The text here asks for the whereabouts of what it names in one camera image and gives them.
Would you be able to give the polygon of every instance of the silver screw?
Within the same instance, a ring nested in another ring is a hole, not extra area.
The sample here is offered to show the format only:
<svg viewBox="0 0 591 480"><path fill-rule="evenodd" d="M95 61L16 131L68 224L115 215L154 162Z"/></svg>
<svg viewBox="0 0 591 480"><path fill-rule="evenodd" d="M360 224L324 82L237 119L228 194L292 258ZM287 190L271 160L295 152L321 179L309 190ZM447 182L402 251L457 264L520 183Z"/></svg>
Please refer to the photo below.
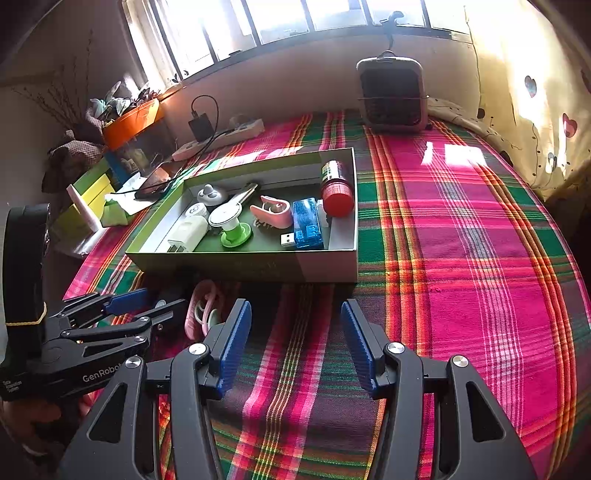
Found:
<svg viewBox="0 0 591 480"><path fill-rule="evenodd" d="M207 350L207 347L202 343L194 343L189 347L189 352L193 355L203 355Z"/></svg>
<svg viewBox="0 0 591 480"><path fill-rule="evenodd" d="M402 353L404 352L404 345L398 342L392 342L388 344L388 352L390 353Z"/></svg>
<svg viewBox="0 0 591 480"><path fill-rule="evenodd" d="M130 356L126 361L125 361L125 366L127 368L137 368L142 364L142 359L138 356Z"/></svg>
<svg viewBox="0 0 591 480"><path fill-rule="evenodd" d="M463 355L456 355L453 359L452 359L453 364L456 367L467 367L468 366L468 359L463 356Z"/></svg>

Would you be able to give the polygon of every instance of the red bottle cap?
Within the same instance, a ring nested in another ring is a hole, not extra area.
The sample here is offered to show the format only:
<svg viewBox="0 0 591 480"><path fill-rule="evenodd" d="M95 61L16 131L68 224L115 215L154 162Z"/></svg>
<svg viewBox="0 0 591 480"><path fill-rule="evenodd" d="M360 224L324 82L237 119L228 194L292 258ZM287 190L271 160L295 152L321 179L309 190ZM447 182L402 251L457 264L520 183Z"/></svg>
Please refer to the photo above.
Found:
<svg viewBox="0 0 591 480"><path fill-rule="evenodd" d="M353 211L353 191L345 181L333 181L322 188L324 211L331 217L346 217Z"/></svg>

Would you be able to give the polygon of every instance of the black charger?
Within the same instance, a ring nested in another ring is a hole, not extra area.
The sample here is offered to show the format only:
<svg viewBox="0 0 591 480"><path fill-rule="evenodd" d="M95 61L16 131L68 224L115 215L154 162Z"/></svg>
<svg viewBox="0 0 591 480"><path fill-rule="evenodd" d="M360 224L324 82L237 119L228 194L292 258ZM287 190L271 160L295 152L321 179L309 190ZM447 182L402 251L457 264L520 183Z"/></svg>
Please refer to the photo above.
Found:
<svg viewBox="0 0 591 480"><path fill-rule="evenodd" d="M207 114L199 115L195 110L191 111L193 114L193 120L189 122L189 128L193 132L195 140L203 142L208 138L211 138L215 133L212 127L212 123L209 121Z"/></svg>

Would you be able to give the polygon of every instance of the plaid blanket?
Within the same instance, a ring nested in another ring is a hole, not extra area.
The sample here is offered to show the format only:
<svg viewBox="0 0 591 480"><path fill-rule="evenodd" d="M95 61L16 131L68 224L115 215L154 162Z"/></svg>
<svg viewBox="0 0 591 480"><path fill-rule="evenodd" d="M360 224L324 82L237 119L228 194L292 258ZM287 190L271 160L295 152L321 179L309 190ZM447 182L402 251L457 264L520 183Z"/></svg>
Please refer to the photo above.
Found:
<svg viewBox="0 0 591 480"><path fill-rule="evenodd" d="M353 296L370 322L419 355L465 354L505 409L540 478L589 424L589 299L573 257L530 189L483 141L432 120L420 135L376 135L356 112L305 115L213 152L192 176L295 152L353 147L358 169L356 286L225 284L253 321L235 386L211 402L229 479L364 479L384 402L361 390L339 324ZM66 297L142 284L125 255L153 209L113 227ZM115 322L124 322L125 317ZM172 355L182 340L163 352ZM428 478L432 398L420 478ZM161 468L174 478L160 402Z"/></svg>

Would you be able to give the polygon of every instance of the human hand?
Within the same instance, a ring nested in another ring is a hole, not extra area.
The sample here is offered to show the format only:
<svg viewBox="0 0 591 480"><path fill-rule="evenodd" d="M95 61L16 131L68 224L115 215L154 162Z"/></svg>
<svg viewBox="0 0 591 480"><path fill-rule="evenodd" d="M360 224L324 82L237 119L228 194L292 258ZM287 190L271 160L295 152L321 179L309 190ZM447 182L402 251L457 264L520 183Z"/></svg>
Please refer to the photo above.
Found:
<svg viewBox="0 0 591 480"><path fill-rule="evenodd" d="M47 444L35 432L36 423L51 423L61 417L60 407L47 400L28 398L0 401L0 419L8 433L35 452L45 452Z"/></svg>

